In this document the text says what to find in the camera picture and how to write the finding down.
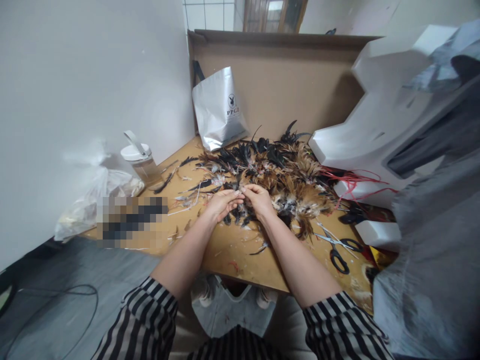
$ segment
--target table surface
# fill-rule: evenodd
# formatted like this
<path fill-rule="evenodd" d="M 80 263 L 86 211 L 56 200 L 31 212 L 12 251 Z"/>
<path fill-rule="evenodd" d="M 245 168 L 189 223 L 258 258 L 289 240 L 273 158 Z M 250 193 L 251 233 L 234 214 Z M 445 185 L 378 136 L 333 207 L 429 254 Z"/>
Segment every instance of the table surface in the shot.
<path fill-rule="evenodd" d="M 202 152 L 202 142 L 200 138 L 196 136 L 159 165 L 161 169 L 164 169 L 175 160 L 178 160 L 174 166 L 166 169 L 163 173 L 164 178 L 166 179 L 173 168 L 178 166 L 180 162 L 188 156 L 196 157 Z M 196 163 L 197 161 L 193 161 L 179 168 L 178 175 L 174 175 L 171 182 L 160 194 L 154 195 L 150 190 L 145 190 L 140 194 L 140 198 L 163 197 L 167 199 L 168 213 L 170 215 L 164 216 L 162 223 L 157 224 L 159 226 L 156 229 L 154 229 L 155 225 L 152 224 L 154 231 L 151 231 L 152 235 L 150 236 L 160 239 L 156 242 L 156 246 L 154 248 L 143 248 L 142 246 L 138 249 L 139 251 L 154 256 L 165 255 L 169 248 L 173 246 L 172 235 L 177 232 L 177 228 L 179 234 L 176 241 L 186 232 L 186 229 L 189 227 L 188 224 L 191 225 L 197 219 L 199 211 L 202 212 L 205 208 L 208 196 L 205 193 L 200 193 L 196 206 L 190 210 L 175 213 L 183 209 L 182 207 L 176 207 L 175 197 L 181 196 L 179 195 L 180 192 L 193 188 L 203 179 L 204 171 L 202 169 L 196 169 Z M 183 180 L 181 177 L 191 178 L 191 180 Z M 350 238 L 362 242 L 351 225 L 344 225 L 338 220 L 338 217 L 343 214 L 343 211 L 336 210 L 330 216 L 320 215 L 318 219 L 337 238 Z M 315 233 L 324 235 L 322 228 L 317 225 L 316 221 L 312 221 L 312 227 Z M 97 239 L 97 229 L 89 230 L 83 235 L 90 239 Z M 250 255 L 256 253 L 262 247 L 263 243 L 264 238 L 259 231 L 259 223 L 256 221 L 252 221 L 245 228 L 240 227 L 240 225 L 235 225 L 234 222 L 232 222 L 231 225 L 225 225 L 223 222 L 220 222 L 215 227 L 210 242 L 208 243 L 203 257 L 202 269 L 209 273 L 230 277 L 250 284 L 268 287 L 282 292 L 290 292 L 280 269 L 279 262 L 270 247 L 260 254 Z M 302 243 L 325 265 L 342 288 L 356 300 L 356 303 L 366 311 L 372 313 L 371 285 L 365 276 L 365 269 L 370 263 L 364 256 L 360 253 L 354 253 L 357 257 L 355 258 L 342 246 L 337 245 L 336 249 L 347 262 L 350 269 L 350 274 L 344 275 L 337 271 L 330 261 L 332 246 L 329 242 L 314 236 L 311 240 L 307 239 L 306 241 L 302 241 Z"/>

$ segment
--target window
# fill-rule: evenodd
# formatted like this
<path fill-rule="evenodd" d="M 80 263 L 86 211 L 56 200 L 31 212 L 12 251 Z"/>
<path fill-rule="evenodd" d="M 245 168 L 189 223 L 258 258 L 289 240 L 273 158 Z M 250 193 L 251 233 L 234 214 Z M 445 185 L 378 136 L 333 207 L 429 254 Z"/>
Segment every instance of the window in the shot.
<path fill-rule="evenodd" d="M 298 34 L 308 0 L 246 0 L 244 32 Z"/>

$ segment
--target person's left hand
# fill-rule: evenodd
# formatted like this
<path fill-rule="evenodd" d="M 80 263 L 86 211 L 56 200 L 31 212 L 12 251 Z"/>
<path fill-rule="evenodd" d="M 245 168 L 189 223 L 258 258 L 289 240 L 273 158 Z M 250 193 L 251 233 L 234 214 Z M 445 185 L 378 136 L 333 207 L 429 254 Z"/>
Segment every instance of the person's left hand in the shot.
<path fill-rule="evenodd" d="M 212 196 L 204 214 L 215 219 L 217 223 L 221 222 L 227 214 L 235 209 L 238 204 L 242 204 L 245 199 L 239 190 L 223 190 Z"/>

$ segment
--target white shoe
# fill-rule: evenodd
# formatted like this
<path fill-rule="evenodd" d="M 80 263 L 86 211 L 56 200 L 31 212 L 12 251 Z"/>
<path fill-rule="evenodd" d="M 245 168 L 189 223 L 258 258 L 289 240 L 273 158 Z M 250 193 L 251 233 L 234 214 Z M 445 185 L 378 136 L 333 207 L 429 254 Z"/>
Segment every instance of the white shoe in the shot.
<path fill-rule="evenodd" d="M 256 303 L 261 309 L 268 309 L 270 303 L 277 303 L 279 293 L 275 290 L 259 287 L 256 291 Z"/>
<path fill-rule="evenodd" d="M 206 277 L 200 277 L 193 282 L 190 290 L 191 302 L 199 300 L 200 305 L 208 308 L 215 297 L 215 290 L 209 284 Z"/>

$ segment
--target black and white striped shirt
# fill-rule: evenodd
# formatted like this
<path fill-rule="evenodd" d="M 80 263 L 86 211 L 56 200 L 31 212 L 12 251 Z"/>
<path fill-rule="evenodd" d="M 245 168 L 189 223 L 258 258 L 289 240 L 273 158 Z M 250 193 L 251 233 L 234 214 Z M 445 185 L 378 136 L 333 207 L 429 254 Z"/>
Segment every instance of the black and white striped shirt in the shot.
<path fill-rule="evenodd" d="M 168 359 L 175 335 L 177 300 L 148 277 L 123 298 L 115 323 L 92 360 Z M 387 336 L 345 292 L 303 311 L 306 344 L 319 359 L 393 359 Z M 241 326 L 212 338 L 188 359 L 286 359 L 261 337 Z"/>

